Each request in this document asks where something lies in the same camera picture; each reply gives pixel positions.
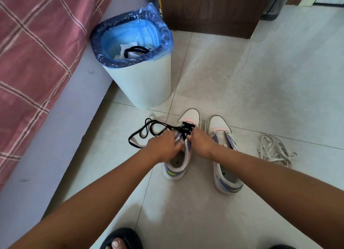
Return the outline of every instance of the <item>blue plastic bag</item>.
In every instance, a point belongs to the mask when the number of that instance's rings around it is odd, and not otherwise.
[[[123,68],[142,61],[157,60],[173,50],[171,31],[152,3],[98,24],[92,31],[91,45],[97,60],[107,68]],[[116,59],[120,44],[138,42],[151,51],[136,58]]]

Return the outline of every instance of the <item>red plaid bedsheet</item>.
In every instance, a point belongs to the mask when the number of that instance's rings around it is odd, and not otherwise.
[[[111,0],[0,0],[0,190]]]

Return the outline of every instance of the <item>white sneaker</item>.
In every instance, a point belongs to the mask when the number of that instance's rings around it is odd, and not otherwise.
[[[200,112],[194,108],[190,108],[174,124],[176,127],[183,128],[182,132],[175,132],[175,141],[183,142],[184,146],[174,159],[163,164],[162,173],[167,179],[178,180],[184,176],[191,158],[191,142],[186,136],[191,133],[193,127],[200,127],[201,123],[202,118]]]
[[[205,125],[205,132],[218,144],[237,151],[233,133],[226,121],[218,115],[210,116]],[[213,162],[214,183],[224,195],[236,194],[243,187],[243,182],[222,165]]]

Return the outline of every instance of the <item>floor tile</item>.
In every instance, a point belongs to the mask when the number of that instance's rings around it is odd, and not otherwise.
[[[162,104],[157,107],[150,108],[151,110],[161,111],[168,113],[171,107],[174,92],[179,79],[180,71],[182,70],[185,55],[187,53],[187,47],[190,42],[191,32],[184,31],[172,31],[174,50],[171,56],[171,95]],[[113,82],[109,87],[104,99],[112,102],[122,103],[126,105],[131,105],[131,101],[123,93],[123,91],[118,87],[118,85]]]
[[[103,101],[63,176],[47,213],[135,154],[138,149],[129,145],[127,139],[144,125],[147,117],[165,122],[167,114]],[[144,145],[148,139],[139,139],[137,142]],[[135,228],[150,175],[151,171],[140,182],[92,248],[98,249],[106,236],[116,228]]]
[[[170,112],[344,148],[344,8],[286,6],[250,40],[193,33]]]
[[[167,123],[178,118],[169,115]],[[232,127],[238,149],[258,156],[260,133]],[[295,169],[344,189],[341,149],[281,138],[298,153]],[[217,192],[210,161],[193,155],[185,176],[169,181],[153,168],[136,231],[145,248],[267,249],[277,243],[320,248],[250,188],[234,196]]]

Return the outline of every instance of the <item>black slipper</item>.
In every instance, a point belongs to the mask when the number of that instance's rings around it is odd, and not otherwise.
[[[111,243],[115,238],[121,238],[126,244],[127,249],[143,249],[139,235],[134,230],[128,227],[114,230],[107,236],[107,238],[105,238],[104,242],[101,244],[100,249],[105,249],[105,247],[107,246],[111,247]]]

